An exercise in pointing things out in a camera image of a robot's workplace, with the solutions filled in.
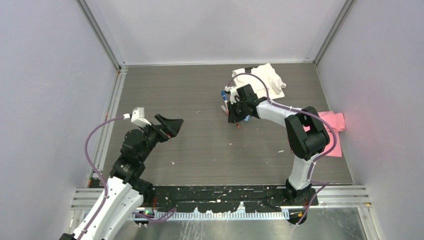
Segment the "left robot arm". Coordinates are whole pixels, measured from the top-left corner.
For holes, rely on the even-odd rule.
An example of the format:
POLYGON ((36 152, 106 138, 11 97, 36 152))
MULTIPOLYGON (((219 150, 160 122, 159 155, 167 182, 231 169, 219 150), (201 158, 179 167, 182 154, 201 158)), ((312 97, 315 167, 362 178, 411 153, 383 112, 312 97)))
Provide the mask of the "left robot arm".
POLYGON ((158 143, 175 138, 184 120, 155 115, 157 124, 149 122, 144 108, 111 118, 96 127, 118 120, 130 120, 136 129, 128 131, 110 176, 100 178, 102 194, 72 233, 63 233, 62 240, 113 240, 127 219, 137 215, 140 206, 149 206, 155 197, 153 185, 140 178, 146 169, 145 161, 158 143))

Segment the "blue pen cap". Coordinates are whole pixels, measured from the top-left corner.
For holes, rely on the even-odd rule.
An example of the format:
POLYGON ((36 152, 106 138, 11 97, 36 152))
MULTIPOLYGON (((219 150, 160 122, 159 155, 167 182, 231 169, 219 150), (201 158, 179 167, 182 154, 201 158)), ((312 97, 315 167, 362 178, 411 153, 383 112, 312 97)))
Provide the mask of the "blue pen cap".
POLYGON ((227 99, 227 97, 226 97, 226 93, 225 93, 224 91, 221 91, 221 96, 222 96, 222 98, 223 98, 224 100, 226 100, 226 99, 227 99))

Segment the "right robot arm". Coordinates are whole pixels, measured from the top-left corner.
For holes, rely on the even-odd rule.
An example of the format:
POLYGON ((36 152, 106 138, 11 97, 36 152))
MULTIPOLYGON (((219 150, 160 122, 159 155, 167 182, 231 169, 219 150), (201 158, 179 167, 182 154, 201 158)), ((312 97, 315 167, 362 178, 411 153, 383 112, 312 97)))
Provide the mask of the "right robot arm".
POLYGON ((316 109, 311 106, 290 108, 278 105, 265 96, 258 97, 250 84, 226 86, 221 95, 228 112, 228 122, 238 123, 250 116, 269 120, 286 129, 294 161, 283 195, 293 205, 308 200, 313 193, 313 165, 330 143, 329 134, 316 109))

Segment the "clear pen cap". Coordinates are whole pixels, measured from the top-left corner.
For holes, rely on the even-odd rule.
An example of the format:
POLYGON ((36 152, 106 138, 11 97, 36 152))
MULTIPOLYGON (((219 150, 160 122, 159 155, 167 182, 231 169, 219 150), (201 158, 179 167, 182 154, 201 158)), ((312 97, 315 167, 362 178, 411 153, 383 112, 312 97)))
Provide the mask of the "clear pen cap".
POLYGON ((224 111, 224 113, 225 113, 227 116, 229 115, 229 111, 228 111, 228 109, 227 109, 227 107, 226 107, 226 106, 221 105, 221 109, 224 111))

